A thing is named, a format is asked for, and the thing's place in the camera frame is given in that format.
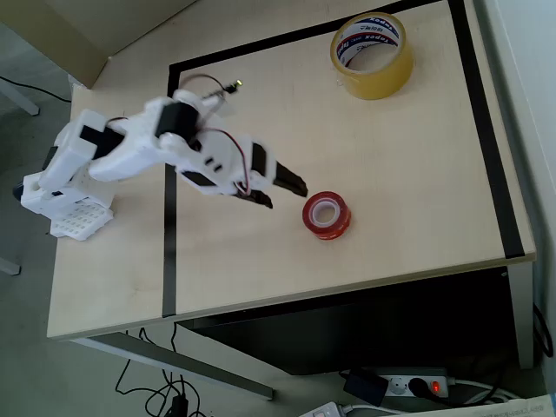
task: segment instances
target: table surface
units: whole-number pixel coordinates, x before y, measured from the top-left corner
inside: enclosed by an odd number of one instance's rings
[[[72,115],[86,108],[134,114],[166,94],[172,63],[387,3],[202,0],[113,56],[93,90],[76,88]],[[395,14],[414,49],[414,71],[398,93],[379,101],[351,97],[338,84],[329,58],[334,32],[182,72],[242,79],[229,99],[229,130],[264,141],[310,195],[342,195],[353,213],[348,232],[319,241],[301,220],[306,200],[278,188],[268,191],[275,205],[269,210],[200,195],[178,180],[176,206],[165,205],[171,182],[165,167],[153,167],[119,184],[115,219],[105,228],[86,242],[58,240],[48,336],[75,339],[533,260],[473,4],[465,2],[458,23],[451,6],[439,1]],[[462,15],[480,71],[471,83],[482,80],[486,96],[478,116],[454,29]],[[207,30],[214,22],[218,30]],[[492,120],[491,142],[485,120]],[[504,174],[501,182],[493,169]],[[506,202],[497,200],[504,189]],[[517,256],[508,253],[508,218],[523,248]],[[164,304],[173,311],[163,319]]]

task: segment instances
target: white robotic arm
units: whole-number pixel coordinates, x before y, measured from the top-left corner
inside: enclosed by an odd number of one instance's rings
[[[237,84],[229,87],[232,91]],[[213,108],[186,90],[145,104],[142,113],[108,120],[84,110],[50,149],[43,171],[14,189],[22,205],[52,220],[50,233],[84,240],[112,218],[116,182],[163,162],[206,195],[233,195],[272,208],[261,191],[274,184],[307,196],[305,182],[250,136],[233,137]]]

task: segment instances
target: black tape line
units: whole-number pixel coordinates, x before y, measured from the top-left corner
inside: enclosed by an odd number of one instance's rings
[[[525,253],[494,134],[493,121],[488,110],[487,97],[480,78],[479,63],[473,47],[466,8],[462,0],[448,0],[448,4],[460,48],[461,64],[466,78],[467,92],[471,101],[480,148],[485,160],[486,176],[490,184],[504,254],[507,259],[518,258],[524,256]]]
[[[260,50],[268,50],[270,48],[275,48],[277,46],[285,45],[286,43],[297,42],[303,39],[308,39],[310,37],[334,32],[338,30],[349,19],[353,19],[354,17],[359,16],[362,13],[368,13],[370,11],[379,11],[382,13],[388,13],[390,15],[393,15],[394,13],[398,13],[400,11],[414,9],[415,7],[423,6],[430,3],[437,3],[439,1],[440,0],[400,0],[399,2],[386,4],[385,6],[381,6],[377,9],[372,9],[367,12],[361,12],[349,17],[336,19],[333,20],[332,22],[317,24],[315,26],[310,26],[305,29],[294,30],[293,32],[288,32],[281,35],[268,37],[260,41],[246,43],[244,45],[236,46],[228,50],[220,50],[218,52],[214,52],[208,55],[198,56],[196,58],[192,58],[187,61],[173,63],[172,65],[170,65],[170,74],[172,74],[173,72],[180,73],[183,71],[192,70],[194,68],[210,65],[211,63],[219,63],[220,61],[226,61],[228,59],[237,58],[238,56],[252,54]]]
[[[179,73],[170,71],[168,96],[172,97],[180,81]],[[164,267],[162,272],[162,317],[175,315],[176,303],[176,198],[177,178],[174,167],[164,167]]]

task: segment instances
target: red tape roll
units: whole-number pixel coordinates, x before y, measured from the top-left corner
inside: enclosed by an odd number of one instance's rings
[[[334,215],[328,221],[320,221],[318,214],[323,209],[334,209]],[[323,191],[313,195],[303,207],[305,226],[323,241],[331,241],[344,234],[351,222],[351,211],[344,200],[332,191]]]

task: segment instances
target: red power switch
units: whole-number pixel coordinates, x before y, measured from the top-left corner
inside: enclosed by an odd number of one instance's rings
[[[438,394],[440,392],[440,383],[438,381],[431,382],[431,388],[435,394]]]

